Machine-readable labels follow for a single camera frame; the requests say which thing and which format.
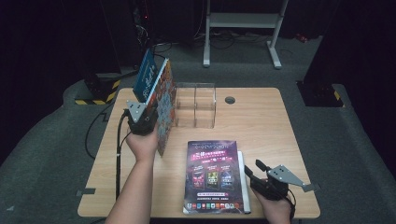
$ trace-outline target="human arm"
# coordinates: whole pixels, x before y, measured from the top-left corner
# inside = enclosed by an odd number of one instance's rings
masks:
[[[127,136],[126,143],[134,153],[136,162],[106,223],[149,223],[157,131],[158,125],[146,136],[132,133]]]
[[[262,211],[270,224],[290,224],[290,204],[285,200],[271,201],[253,189],[259,202],[262,204]]]

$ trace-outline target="book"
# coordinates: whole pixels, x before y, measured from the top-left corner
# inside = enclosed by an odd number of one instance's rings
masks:
[[[158,152],[161,156],[165,151],[169,133],[175,119],[175,98],[176,85],[173,80],[171,64],[169,59],[165,58],[146,101],[148,112],[153,108],[157,109]]]
[[[189,141],[184,214],[248,214],[248,188],[236,141]]]
[[[151,51],[147,49],[134,83],[134,95],[138,102],[144,103],[147,101],[157,76],[157,64]]]

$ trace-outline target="white rack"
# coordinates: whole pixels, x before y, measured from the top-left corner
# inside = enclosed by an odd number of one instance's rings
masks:
[[[280,26],[285,17],[286,6],[289,0],[283,0],[279,13],[211,13],[210,0],[207,0],[204,67],[210,66],[210,28],[211,27],[241,27],[241,28],[273,28],[272,40],[267,41],[267,47],[276,69],[282,67],[275,50],[275,43]]]

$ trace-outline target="gray carpet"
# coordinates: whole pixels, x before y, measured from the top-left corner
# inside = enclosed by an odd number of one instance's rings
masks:
[[[304,79],[320,39],[305,44],[278,39],[281,70],[272,65],[265,38],[255,43],[251,39],[238,39],[233,45],[213,41],[209,68],[202,67],[203,47],[199,44],[164,45],[156,50],[170,58],[176,81],[280,90],[310,179],[322,187],[316,192],[320,217],[303,223],[396,223],[395,179],[361,127],[345,88],[334,85],[346,105],[342,108],[306,107],[298,91],[296,81]],[[132,87],[134,79],[123,79],[120,89]],[[75,105],[74,97],[82,85],[80,81],[67,89],[64,105],[38,122],[1,166],[0,223],[93,223],[99,219],[78,215],[77,193],[85,188],[93,165],[84,147],[86,132],[106,105]],[[111,107],[106,112],[108,117]],[[105,131],[103,119],[101,115],[88,135],[93,155]]]

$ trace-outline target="colorful book cover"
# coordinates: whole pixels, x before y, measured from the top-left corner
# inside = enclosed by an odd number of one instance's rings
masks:
[[[175,119],[175,97],[176,86],[172,76],[171,64],[169,59],[165,59],[146,101],[148,111],[153,107],[157,108],[158,152],[161,156],[165,151],[172,123]]]
[[[157,76],[157,65],[154,62],[151,51],[148,49],[143,57],[136,82],[134,83],[134,95],[138,102],[144,103],[147,101]]]
[[[183,212],[245,214],[241,178],[235,141],[188,142]]]

